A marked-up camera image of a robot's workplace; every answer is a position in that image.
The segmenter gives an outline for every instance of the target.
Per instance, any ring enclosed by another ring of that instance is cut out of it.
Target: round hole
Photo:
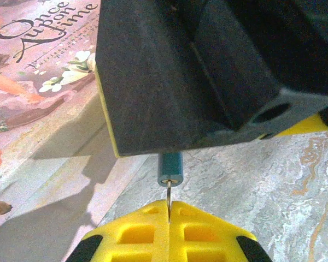
[[[253,123],[264,123],[267,121],[270,121],[284,112],[286,112],[290,108],[290,104],[282,104],[282,105],[277,105],[271,109],[266,110],[265,112],[259,114],[256,118],[254,118]]]

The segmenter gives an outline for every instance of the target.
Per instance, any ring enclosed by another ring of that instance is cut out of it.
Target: yellow foam edge
[[[115,141],[115,136],[114,136],[114,132],[113,132],[113,128],[112,128],[112,123],[110,121],[109,112],[108,112],[108,109],[107,109],[106,99],[104,97],[101,80],[99,79],[97,65],[96,65],[96,68],[95,68],[95,77],[96,77],[99,97],[101,98],[103,113],[104,113],[104,116],[106,118],[106,123],[107,123],[107,127],[108,127],[110,140],[112,142],[113,152],[114,152],[114,155],[115,155],[116,158],[121,158],[121,156],[119,155],[118,147],[116,146],[116,141]]]
[[[315,114],[286,129],[285,131],[282,131],[277,136],[299,135],[324,131],[328,131],[328,126],[323,123],[319,114]]]

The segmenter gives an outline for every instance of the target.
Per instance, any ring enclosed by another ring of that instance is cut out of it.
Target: marble floor
[[[181,200],[251,231],[273,259],[328,261],[328,132],[259,140],[184,153]],[[150,156],[100,225],[166,190]]]

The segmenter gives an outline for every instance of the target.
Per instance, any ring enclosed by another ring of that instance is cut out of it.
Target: yellow foam block
[[[247,262],[236,237],[255,236],[184,202],[155,201],[103,225],[83,240],[101,235],[91,262]]]

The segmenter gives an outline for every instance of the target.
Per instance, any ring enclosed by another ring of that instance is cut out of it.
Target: metal pin
[[[168,205],[168,215],[169,215],[169,222],[170,222],[170,215],[171,215],[171,180],[167,182],[168,190],[166,194],[166,203]]]

